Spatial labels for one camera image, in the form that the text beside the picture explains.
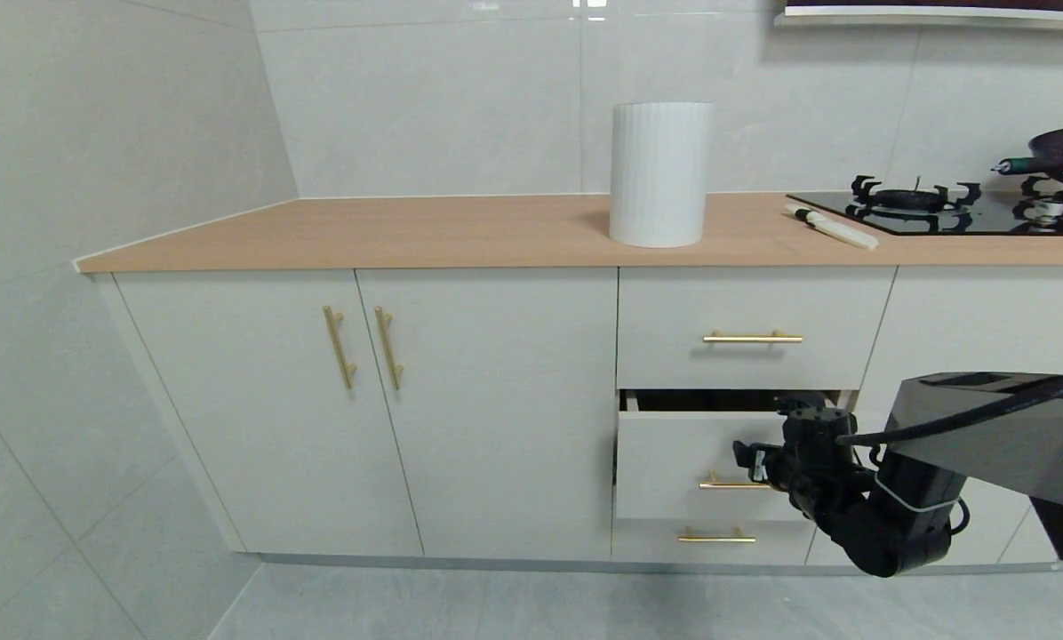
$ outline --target black glass cooktop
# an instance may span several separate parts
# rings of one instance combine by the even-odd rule
[[[904,198],[874,198],[883,193]],[[941,200],[935,199],[929,203],[924,198],[914,198],[918,193],[924,192],[905,190],[862,193],[860,189],[855,189],[789,193],[789,198],[896,236],[1063,236],[1063,191],[1035,196],[1016,191],[978,191],[969,193],[974,198],[956,198],[954,202],[947,200],[946,191],[943,191]],[[904,207],[914,205],[929,205],[938,210]]]

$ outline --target gold handle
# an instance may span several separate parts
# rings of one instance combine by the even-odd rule
[[[710,333],[708,336],[702,336],[702,341],[704,343],[728,343],[728,344],[741,344],[741,343],[754,343],[754,344],[779,344],[779,343],[803,343],[805,341],[804,336],[790,336],[788,334],[782,334],[778,331],[772,332],[767,336],[723,336],[720,332]]]
[[[752,543],[757,542],[757,539],[750,535],[743,535],[741,533],[741,527],[733,527],[733,535],[695,535],[693,534],[693,528],[686,527],[686,533],[684,535],[677,536],[678,542],[742,542]]]
[[[393,388],[401,389],[401,373],[405,370],[403,365],[398,365],[393,358],[393,346],[389,343],[389,323],[393,316],[383,311],[379,306],[373,307],[374,316],[377,316],[377,332],[382,334],[382,350],[386,353],[386,361],[389,364],[389,380],[393,381]]]
[[[328,306],[322,307],[322,316],[325,317],[325,329],[330,332],[330,341],[334,343],[334,356],[338,359],[338,368],[341,369],[341,380],[345,381],[345,388],[354,388],[354,371],[357,365],[345,361],[345,353],[341,350],[341,338],[338,337],[338,324],[341,323],[341,313],[335,313]]]
[[[718,471],[709,471],[709,479],[698,482],[697,489],[773,489],[773,487],[756,482],[722,482],[718,479]]]

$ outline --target kitchen knife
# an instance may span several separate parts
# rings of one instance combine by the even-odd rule
[[[821,234],[825,236],[832,236],[837,240],[847,242],[853,245],[853,247],[862,248],[862,250],[872,251],[874,248],[880,245],[880,240],[871,234],[865,234],[862,231],[853,230],[851,226],[847,224],[841,224],[839,222],[829,220],[825,215],[820,214],[820,212],[813,210],[799,205],[784,205],[788,210],[783,212],[783,215],[790,216],[790,218],[796,218],[812,228],[812,230],[820,231]]]

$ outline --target black cable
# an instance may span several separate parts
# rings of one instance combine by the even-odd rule
[[[966,530],[966,527],[969,526],[969,507],[966,506],[965,500],[959,498],[958,507],[959,509],[962,509],[962,522],[958,523],[958,526],[950,527],[950,535],[959,535],[963,530]]]
[[[1016,412],[1016,410],[1028,409],[1035,404],[1042,404],[1050,400],[1063,398],[1063,376],[1052,377],[1047,383],[1019,390],[1010,397],[975,406],[974,409],[963,410],[945,418],[923,422],[922,425],[906,426],[902,430],[880,432],[876,434],[854,434],[841,435],[836,438],[837,444],[849,444],[854,447],[874,447],[877,444],[890,444],[890,442],[901,442],[906,440],[917,440],[922,437],[932,437],[932,435],[945,434],[948,432],[965,428],[965,426],[976,425],[992,418],[998,418]]]

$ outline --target white cabinet door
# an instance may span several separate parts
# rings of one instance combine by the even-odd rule
[[[855,406],[860,430],[883,428],[906,377],[979,370],[1063,373],[1063,267],[898,268]],[[997,562],[1028,499],[974,479],[962,495],[974,520],[941,563]],[[808,560],[849,563],[824,535]]]
[[[425,555],[608,560],[614,269],[357,279]]]
[[[420,555],[353,271],[117,281],[248,551]],[[323,305],[344,315],[353,389]]]

